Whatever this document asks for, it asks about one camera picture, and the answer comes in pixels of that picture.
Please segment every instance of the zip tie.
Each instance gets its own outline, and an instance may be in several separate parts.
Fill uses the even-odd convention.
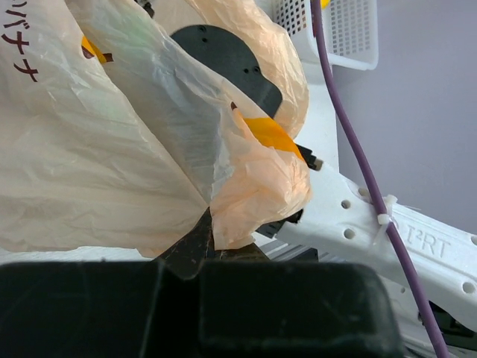
[[[397,198],[394,195],[388,195],[384,198],[386,204],[386,213],[378,215],[378,223],[381,226],[378,230],[376,238],[374,239],[373,245],[378,244],[379,237],[385,235],[386,230],[388,229],[389,224],[393,221],[393,205],[397,203]]]

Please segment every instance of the black object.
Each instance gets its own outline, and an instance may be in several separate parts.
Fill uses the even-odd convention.
[[[403,357],[364,266],[205,260],[0,266],[0,357]]]
[[[311,170],[317,170],[318,166],[316,165],[316,156],[313,155],[313,151],[311,149],[302,147],[301,145],[297,145],[298,150],[300,151],[301,156],[306,161],[306,165]]]
[[[224,76],[254,101],[271,118],[282,103],[282,93],[266,79],[259,63],[239,37],[211,25],[181,28],[171,35],[193,58]]]
[[[146,13],[149,14],[149,16],[151,18],[154,17],[154,9],[152,8],[152,5],[149,1],[145,1],[145,0],[134,0],[136,3],[138,3],[139,5],[142,6],[142,8],[146,11]]]
[[[213,257],[218,260],[268,260],[255,244],[236,250],[216,251],[210,208],[207,208],[189,233],[164,251],[156,260],[164,262],[178,277],[189,279],[198,273],[204,259]]]
[[[446,310],[431,302],[440,331],[447,345],[477,351],[477,333],[457,322]]]
[[[269,222],[268,224],[263,224],[261,227],[256,229],[257,233],[262,234],[263,236],[266,236],[270,239],[273,239],[273,237],[280,231],[282,228],[283,224],[286,222],[291,222],[293,224],[297,224],[303,214],[303,209],[296,212],[292,216],[289,216],[286,219],[279,220],[278,222]]]

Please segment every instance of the plastic bag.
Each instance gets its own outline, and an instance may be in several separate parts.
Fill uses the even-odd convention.
[[[0,245],[165,250],[194,227],[208,203],[64,0],[0,1],[0,25]]]
[[[303,67],[286,30],[274,24],[254,0],[154,0],[153,7],[155,21],[168,34],[206,23],[240,37],[255,54],[262,74],[282,93],[274,119],[296,137],[309,103]]]
[[[261,224],[309,200],[309,170],[293,151],[267,148],[248,121],[265,114],[229,81],[182,50],[130,0],[67,0],[86,37],[141,119],[210,203],[216,249],[253,241]]]

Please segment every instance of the white wall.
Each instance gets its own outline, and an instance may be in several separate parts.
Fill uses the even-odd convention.
[[[477,233],[477,1],[378,0],[379,65],[335,78],[383,195]],[[362,183],[341,129],[341,171]]]

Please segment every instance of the mesh basket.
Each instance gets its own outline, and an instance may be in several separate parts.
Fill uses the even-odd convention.
[[[376,0],[331,0],[323,11],[329,62],[351,69],[378,64]],[[274,0],[274,21],[289,33],[300,59],[318,63],[311,0]]]

